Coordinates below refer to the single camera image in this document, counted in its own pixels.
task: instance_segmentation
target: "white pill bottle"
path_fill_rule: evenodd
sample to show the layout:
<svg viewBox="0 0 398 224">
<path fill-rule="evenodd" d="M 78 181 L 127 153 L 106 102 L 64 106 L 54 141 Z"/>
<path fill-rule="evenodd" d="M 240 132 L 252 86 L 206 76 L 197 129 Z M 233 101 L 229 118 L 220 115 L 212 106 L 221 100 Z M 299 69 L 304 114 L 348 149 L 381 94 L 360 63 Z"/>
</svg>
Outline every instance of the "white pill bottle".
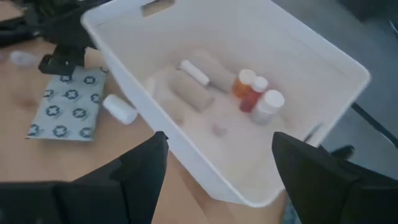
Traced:
<svg viewBox="0 0 398 224">
<path fill-rule="evenodd" d="M 267 125 L 285 104 L 284 96 L 277 90 L 269 90 L 251 112 L 251 119 L 258 125 Z"/>
</svg>

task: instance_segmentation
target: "gauze package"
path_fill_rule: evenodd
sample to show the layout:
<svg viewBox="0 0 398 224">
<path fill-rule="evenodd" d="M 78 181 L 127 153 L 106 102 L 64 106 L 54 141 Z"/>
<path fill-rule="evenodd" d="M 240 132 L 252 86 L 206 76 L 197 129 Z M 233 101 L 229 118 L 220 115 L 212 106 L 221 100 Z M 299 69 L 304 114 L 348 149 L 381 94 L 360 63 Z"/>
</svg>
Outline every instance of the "gauze package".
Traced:
<svg viewBox="0 0 398 224">
<path fill-rule="evenodd" d="M 77 67 L 47 85 L 28 139 L 92 141 L 108 72 Z"/>
</svg>

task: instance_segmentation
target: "wooden table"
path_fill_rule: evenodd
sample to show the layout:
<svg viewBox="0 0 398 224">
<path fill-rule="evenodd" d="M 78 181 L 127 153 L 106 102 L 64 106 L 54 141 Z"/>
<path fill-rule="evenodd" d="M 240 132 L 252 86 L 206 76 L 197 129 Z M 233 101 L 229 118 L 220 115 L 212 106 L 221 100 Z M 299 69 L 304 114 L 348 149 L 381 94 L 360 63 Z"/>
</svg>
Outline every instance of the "wooden table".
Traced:
<svg viewBox="0 0 398 224">
<path fill-rule="evenodd" d="M 19 12 L 0 2 L 0 20 Z M 34 40 L 1 49 L 5 55 L 12 50 L 24 50 L 38 55 L 52 52 L 52 44 Z M 103 64 L 101 54 L 89 50 L 86 66 Z M 22 110 L 12 100 L 9 76 L 16 72 L 9 62 L 0 62 L 0 181 L 74 180 L 117 158 L 153 135 L 153 131 L 139 117 L 131 125 L 117 122 L 107 111 L 100 109 L 93 142 L 24 139 L 34 110 Z M 35 94 L 40 95 L 50 80 L 36 68 L 23 71 L 31 78 Z M 112 76 L 108 77 L 105 94 L 121 97 Z M 192 176 L 170 154 L 167 173 L 155 211 L 153 223 L 280 223 L 285 195 L 266 208 L 253 209 L 213 200 Z"/>
</svg>

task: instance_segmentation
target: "gray carpet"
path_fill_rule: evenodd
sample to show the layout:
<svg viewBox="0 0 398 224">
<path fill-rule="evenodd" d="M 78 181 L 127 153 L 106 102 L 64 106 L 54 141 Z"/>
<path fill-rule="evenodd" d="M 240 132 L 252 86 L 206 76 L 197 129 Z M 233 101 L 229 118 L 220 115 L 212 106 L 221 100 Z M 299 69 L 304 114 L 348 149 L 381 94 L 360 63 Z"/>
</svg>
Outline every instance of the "gray carpet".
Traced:
<svg viewBox="0 0 398 224">
<path fill-rule="evenodd" d="M 334 0 L 274 0 L 280 7 L 363 64 L 373 80 L 357 103 L 398 136 L 398 41 L 384 20 L 360 23 Z M 349 110 L 323 145 L 352 144 L 352 162 L 398 179 L 398 149 Z"/>
</svg>

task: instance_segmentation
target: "white cap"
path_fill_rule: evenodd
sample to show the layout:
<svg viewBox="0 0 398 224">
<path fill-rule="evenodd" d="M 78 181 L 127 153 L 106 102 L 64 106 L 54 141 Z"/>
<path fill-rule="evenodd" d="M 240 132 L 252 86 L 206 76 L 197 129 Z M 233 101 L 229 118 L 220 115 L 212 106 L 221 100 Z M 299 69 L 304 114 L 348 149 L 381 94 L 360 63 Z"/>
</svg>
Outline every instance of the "white cap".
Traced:
<svg viewBox="0 0 398 224">
<path fill-rule="evenodd" d="M 258 92 L 262 93 L 264 90 L 266 90 L 268 86 L 268 81 L 264 77 L 256 77 L 254 79 L 254 83 L 251 85 L 251 88 Z"/>
<path fill-rule="evenodd" d="M 243 85 L 252 85 L 257 75 L 250 69 L 243 69 L 239 72 L 238 78 Z"/>
<path fill-rule="evenodd" d="M 261 98 L 259 109 L 267 114 L 276 114 L 285 104 L 284 96 L 277 90 L 269 90 Z"/>
<path fill-rule="evenodd" d="M 10 54 L 10 60 L 14 65 L 27 67 L 39 62 L 39 58 L 27 52 L 15 50 Z"/>
</svg>

